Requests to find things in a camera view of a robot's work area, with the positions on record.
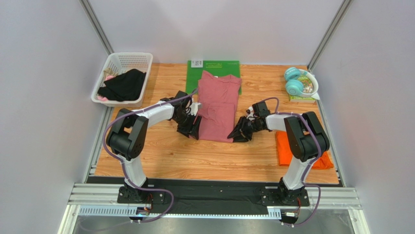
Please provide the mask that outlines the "pink t shirt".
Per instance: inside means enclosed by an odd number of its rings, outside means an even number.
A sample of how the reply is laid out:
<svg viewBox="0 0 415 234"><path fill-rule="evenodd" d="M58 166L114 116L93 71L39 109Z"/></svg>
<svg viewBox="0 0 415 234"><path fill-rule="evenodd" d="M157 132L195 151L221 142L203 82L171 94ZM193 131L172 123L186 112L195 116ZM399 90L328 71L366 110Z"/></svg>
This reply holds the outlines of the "pink t shirt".
<svg viewBox="0 0 415 234"><path fill-rule="evenodd" d="M228 135L235 126L239 90L242 80L234 75L216 77L203 71L198 81L198 102L202 108L199 139L232 143Z"/></svg>

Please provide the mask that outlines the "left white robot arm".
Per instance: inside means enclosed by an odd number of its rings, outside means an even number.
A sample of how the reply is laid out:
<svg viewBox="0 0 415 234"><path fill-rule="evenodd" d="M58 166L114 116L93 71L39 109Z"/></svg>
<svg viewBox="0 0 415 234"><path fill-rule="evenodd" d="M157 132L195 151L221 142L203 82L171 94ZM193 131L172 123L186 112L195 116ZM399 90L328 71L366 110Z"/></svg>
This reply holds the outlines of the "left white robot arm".
<svg viewBox="0 0 415 234"><path fill-rule="evenodd" d="M193 100L191 94L179 91L175 97L163 98L157 103L135 111L121 109L115 120L105 129L102 137L103 148L121 164L124 182L128 189L153 192L148 187L140 155L145 146L150 127L163 122L174 121L177 132L195 140L199 139L202 118L198 111L202 105Z"/></svg>

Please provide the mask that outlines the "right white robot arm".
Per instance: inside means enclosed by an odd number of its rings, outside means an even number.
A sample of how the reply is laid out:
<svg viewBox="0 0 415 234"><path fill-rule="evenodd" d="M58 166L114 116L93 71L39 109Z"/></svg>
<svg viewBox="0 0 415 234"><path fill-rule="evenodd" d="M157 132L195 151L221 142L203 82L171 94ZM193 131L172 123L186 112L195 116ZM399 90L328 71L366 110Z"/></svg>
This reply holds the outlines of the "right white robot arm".
<svg viewBox="0 0 415 234"><path fill-rule="evenodd" d="M301 196L312 166L330 148L329 138L315 112L272 113L265 101L252 104L227 137L233 142L248 142L263 130L287 134L292 159L278 186L279 200L287 203Z"/></svg>

